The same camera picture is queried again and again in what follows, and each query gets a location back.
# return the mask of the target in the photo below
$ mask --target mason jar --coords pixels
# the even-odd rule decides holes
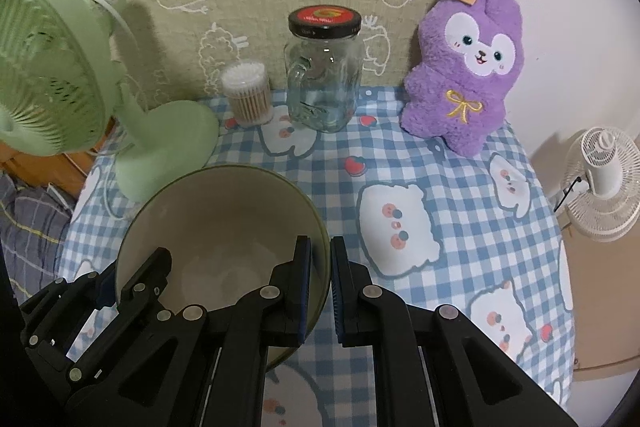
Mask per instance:
[[[289,15],[284,47],[289,118],[321,132],[340,131],[358,102],[362,18],[342,6],[307,6]]]

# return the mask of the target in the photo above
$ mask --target blue checkered tablecloth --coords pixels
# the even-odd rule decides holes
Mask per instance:
[[[370,267],[374,283],[413,305],[457,306],[565,406],[575,331],[564,249],[511,127],[469,159],[440,139],[403,132],[404,95],[393,88],[362,88],[356,115],[337,134],[294,126],[284,92],[273,99],[272,123],[248,130],[236,125],[224,98],[205,102],[223,122],[209,164],[284,174],[315,203],[329,235],[344,236],[350,259]],[[116,129],[104,152],[121,138]],[[100,156],[82,192],[60,262],[67,280],[107,267],[138,210],[117,189],[112,166],[113,156]],[[115,313],[92,315],[69,356],[76,359]],[[371,351],[340,347],[333,313],[328,298],[306,343],[267,375],[264,426],[376,424]]]

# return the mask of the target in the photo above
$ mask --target yellow ribbon embroidery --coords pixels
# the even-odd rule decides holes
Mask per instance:
[[[466,119],[467,109],[470,109],[473,112],[480,112],[484,107],[484,105],[482,105],[482,102],[466,100],[464,96],[462,96],[459,92],[454,91],[453,89],[449,89],[445,93],[445,96],[447,97],[447,100],[449,100],[449,102],[458,104],[453,111],[447,113],[447,116],[457,116],[458,114],[460,114],[460,120],[462,120],[462,123],[469,123],[469,121]]]

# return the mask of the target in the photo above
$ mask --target bowl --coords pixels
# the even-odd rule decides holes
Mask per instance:
[[[222,165],[192,172],[160,190],[140,210],[116,262],[116,296],[157,247],[172,270],[160,303],[172,312],[190,304],[212,311],[269,283],[274,266],[293,258],[298,235],[312,242],[306,320],[313,329],[331,279],[329,237],[310,199],[275,172]],[[294,348],[270,347],[268,367]]]

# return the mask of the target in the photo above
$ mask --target small white fan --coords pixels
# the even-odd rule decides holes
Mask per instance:
[[[562,186],[581,176],[590,190],[566,204],[572,225],[594,241],[614,241],[640,212],[640,151],[620,129],[593,127],[569,149]]]

